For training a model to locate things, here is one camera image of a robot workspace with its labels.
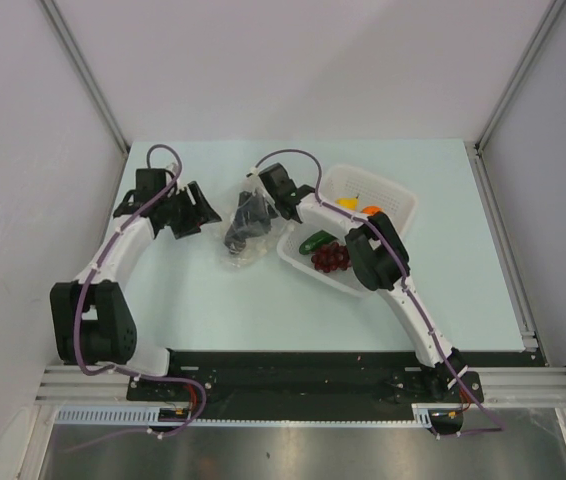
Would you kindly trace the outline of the dark purple fake grapes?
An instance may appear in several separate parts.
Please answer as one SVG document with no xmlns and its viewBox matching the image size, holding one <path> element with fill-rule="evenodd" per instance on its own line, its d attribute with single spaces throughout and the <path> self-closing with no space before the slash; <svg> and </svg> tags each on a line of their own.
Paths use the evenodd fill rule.
<svg viewBox="0 0 566 480">
<path fill-rule="evenodd" d="M 338 242 L 322 245 L 312 253 L 310 260 L 315 270 L 325 274 L 346 271 L 352 266 L 347 247 Z"/>
</svg>

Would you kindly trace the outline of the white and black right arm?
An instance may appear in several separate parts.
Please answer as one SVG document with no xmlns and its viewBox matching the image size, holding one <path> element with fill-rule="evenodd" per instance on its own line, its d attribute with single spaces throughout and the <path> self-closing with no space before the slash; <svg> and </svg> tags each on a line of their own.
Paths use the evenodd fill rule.
<svg viewBox="0 0 566 480">
<path fill-rule="evenodd" d="M 384 213 L 350 213 L 316 188 L 297 186 L 279 163 L 254 169 L 239 184 L 223 245 L 231 261 L 251 263 L 270 248 L 288 223 L 324 230 L 345 243 L 353 273 L 394 312 L 426 371 L 424 388 L 436 401 L 456 394 L 468 366 L 422 305 L 399 233 Z"/>
</svg>

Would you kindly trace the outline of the dark round fake fruit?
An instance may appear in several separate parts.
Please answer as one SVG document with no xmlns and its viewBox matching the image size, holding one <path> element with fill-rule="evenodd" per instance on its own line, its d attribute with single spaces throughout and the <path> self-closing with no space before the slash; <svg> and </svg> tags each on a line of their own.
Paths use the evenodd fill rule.
<svg viewBox="0 0 566 480">
<path fill-rule="evenodd" d="M 239 255 L 246 248 L 246 240 L 242 237 L 226 237 L 224 239 L 224 245 L 230 255 Z"/>
</svg>

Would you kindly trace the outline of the orange fake fruit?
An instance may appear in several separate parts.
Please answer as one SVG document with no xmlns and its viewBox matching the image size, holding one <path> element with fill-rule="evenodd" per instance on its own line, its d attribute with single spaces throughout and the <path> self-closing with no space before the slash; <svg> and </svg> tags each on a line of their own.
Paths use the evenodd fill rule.
<svg viewBox="0 0 566 480">
<path fill-rule="evenodd" d="M 368 215 L 368 216 L 372 216 L 372 215 L 375 215 L 377 213 L 382 213 L 382 212 L 383 212 L 383 209 L 381 207 L 378 207 L 378 206 L 367 206 L 367 207 L 364 207 L 361 210 L 362 214 L 365 214 L 365 215 Z"/>
</svg>

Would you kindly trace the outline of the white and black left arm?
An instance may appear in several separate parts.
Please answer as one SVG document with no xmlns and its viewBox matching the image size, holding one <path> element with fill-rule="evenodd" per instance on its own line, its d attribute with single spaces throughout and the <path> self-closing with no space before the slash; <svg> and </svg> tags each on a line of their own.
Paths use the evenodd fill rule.
<svg viewBox="0 0 566 480">
<path fill-rule="evenodd" d="M 163 229 L 180 239 L 219 220 L 197 182 L 181 186 L 168 169 L 137 170 L 135 187 L 114 209 L 108 239 L 73 280 L 58 282 L 50 291 L 60 359 L 81 366 L 88 375 L 110 369 L 148 375 L 150 389 L 160 398 L 177 397 L 184 376 L 169 366 L 167 348 L 139 340 L 124 290 Z"/>
</svg>

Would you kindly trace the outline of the clear zip top bag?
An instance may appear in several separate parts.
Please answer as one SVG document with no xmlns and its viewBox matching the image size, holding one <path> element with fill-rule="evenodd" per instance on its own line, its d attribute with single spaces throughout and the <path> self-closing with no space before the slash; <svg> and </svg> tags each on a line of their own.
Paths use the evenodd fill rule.
<svg viewBox="0 0 566 480">
<path fill-rule="evenodd" d="M 257 175 L 249 174 L 218 197 L 217 255 L 227 267 L 246 268 L 274 249 L 287 226 Z"/>
</svg>

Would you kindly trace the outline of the green fake vegetable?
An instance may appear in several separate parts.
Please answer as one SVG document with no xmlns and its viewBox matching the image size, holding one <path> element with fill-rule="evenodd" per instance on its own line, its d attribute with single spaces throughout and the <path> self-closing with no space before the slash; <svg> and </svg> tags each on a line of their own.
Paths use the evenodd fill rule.
<svg viewBox="0 0 566 480">
<path fill-rule="evenodd" d="M 329 234 L 326 231 L 319 231 L 307 239 L 305 239 L 298 248 L 298 251 L 301 255 L 308 255 L 316 251 L 317 249 L 323 247 L 324 245 L 328 245 L 335 240 L 335 237 Z"/>
</svg>

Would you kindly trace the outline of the yellow fake fruit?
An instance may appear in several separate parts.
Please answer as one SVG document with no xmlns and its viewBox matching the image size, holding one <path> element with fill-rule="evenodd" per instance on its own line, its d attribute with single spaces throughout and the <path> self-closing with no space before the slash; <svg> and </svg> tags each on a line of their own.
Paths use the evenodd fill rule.
<svg viewBox="0 0 566 480">
<path fill-rule="evenodd" d="M 357 196 L 341 197 L 336 200 L 336 203 L 347 210 L 357 211 L 359 206 L 359 198 Z"/>
</svg>

